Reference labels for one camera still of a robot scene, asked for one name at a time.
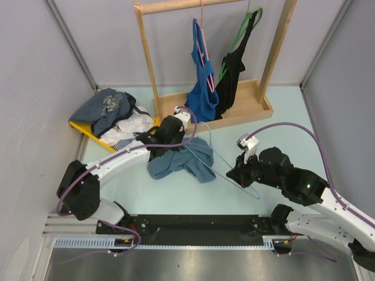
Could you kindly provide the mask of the grey-blue tank top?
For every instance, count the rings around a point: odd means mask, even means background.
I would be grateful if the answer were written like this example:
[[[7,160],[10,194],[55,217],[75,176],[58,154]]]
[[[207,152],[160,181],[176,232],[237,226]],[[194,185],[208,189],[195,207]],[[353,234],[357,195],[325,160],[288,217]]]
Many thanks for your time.
[[[212,171],[213,164],[213,149],[205,140],[195,137],[178,151],[168,150],[164,155],[150,161],[147,170],[155,180],[185,170],[200,183],[208,183],[216,178]]]

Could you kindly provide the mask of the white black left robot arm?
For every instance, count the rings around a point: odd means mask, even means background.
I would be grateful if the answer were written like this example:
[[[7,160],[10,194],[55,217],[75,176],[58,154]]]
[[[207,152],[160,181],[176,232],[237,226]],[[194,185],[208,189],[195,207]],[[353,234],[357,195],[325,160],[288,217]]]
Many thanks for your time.
[[[78,160],[71,162],[57,189],[58,214],[73,215],[79,221],[88,218],[106,221],[115,233],[125,233],[129,229],[127,211],[115,201],[102,198],[101,189],[126,170],[175,149],[175,145],[181,143],[189,121],[187,112],[169,115],[154,133],[140,134],[112,155],[86,165]]]

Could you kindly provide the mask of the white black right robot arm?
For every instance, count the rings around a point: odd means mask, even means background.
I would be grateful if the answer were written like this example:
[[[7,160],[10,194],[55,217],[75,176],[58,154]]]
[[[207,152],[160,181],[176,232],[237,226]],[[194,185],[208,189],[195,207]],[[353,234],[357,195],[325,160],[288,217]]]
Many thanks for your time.
[[[312,171],[294,167],[280,149],[273,147],[252,156],[242,153],[226,175],[241,187],[253,182],[274,187],[289,201],[328,218],[318,221],[278,204],[270,216],[270,227],[275,234],[292,232],[315,238],[350,255],[361,267],[374,271],[374,229],[339,203],[327,181]]]

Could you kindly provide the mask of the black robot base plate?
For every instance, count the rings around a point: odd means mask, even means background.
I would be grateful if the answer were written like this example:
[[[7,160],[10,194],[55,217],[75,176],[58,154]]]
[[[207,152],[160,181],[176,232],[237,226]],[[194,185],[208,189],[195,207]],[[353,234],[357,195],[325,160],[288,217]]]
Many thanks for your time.
[[[141,236],[142,246],[261,246],[264,236],[296,234],[259,215],[128,215],[119,225]]]

